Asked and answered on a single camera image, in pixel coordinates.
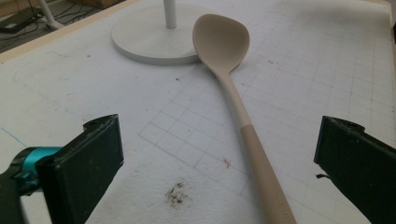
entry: spoon handle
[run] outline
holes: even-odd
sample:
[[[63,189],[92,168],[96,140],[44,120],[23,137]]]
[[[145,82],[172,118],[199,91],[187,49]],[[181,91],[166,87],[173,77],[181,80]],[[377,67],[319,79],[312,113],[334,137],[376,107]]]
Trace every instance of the spoon handle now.
[[[251,123],[242,99],[229,76],[217,75],[226,94],[231,100],[233,111],[239,122],[240,133],[250,161],[253,178],[255,180],[262,211],[267,223],[296,224],[293,213],[276,178],[274,169],[262,147],[259,136]]]
[[[268,223],[297,223],[253,125],[240,129]]]

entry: white lamp base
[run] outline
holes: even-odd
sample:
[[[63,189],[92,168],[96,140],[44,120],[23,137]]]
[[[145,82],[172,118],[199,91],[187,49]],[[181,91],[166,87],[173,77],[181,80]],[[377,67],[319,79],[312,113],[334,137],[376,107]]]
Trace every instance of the white lamp base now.
[[[165,25],[163,5],[142,8],[121,18],[112,30],[116,49],[140,63],[179,65],[199,61],[192,44],[195,22],[211,10],[177,4],[177,28]]]

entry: crumbs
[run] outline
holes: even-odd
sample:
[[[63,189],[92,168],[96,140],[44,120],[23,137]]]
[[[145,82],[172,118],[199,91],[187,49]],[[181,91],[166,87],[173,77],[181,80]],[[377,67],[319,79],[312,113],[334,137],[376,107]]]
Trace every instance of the crumbs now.
[[[231,161],[227,159],[223,159],[223,162],[227,165],[227,169],[231,167]]]
[[[169,189],[165,196],[166,203],[173,208],[179,208],[184,202],[190,199],[186,193],[186,183],[183,180]]]

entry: wooden spoon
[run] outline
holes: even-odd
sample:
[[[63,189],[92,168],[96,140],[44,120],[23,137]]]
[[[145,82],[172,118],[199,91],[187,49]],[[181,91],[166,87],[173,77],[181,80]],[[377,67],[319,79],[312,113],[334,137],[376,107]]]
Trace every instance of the wooden spoon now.
[[[230,78],[230,73],[248,52],[248,29],[230,18],[207,14],[194,24],[192,42],[198,57],[215,74],[231,100],[267,223],[296,223],[259,136]]]

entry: cutting mat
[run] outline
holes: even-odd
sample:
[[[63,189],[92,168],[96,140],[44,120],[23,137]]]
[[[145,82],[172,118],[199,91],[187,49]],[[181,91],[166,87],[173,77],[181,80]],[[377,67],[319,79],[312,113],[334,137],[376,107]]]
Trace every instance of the cutting mat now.
[[[321,117],[359,123],[395,147],[389,9],[357,0],[178,1],[241,21],[233,71],[298,223],[369,223],[313,163]],[[115,22],[140,1],[0,64],[0,165],[25,147],[63,146],[82,124],[120,115],[125,164],[88,223],[263,223],[222,89],[200,63],[120,55]],[[178,197],[181,202],[172,201]],[[50,223],[42,194],[23,198]]]

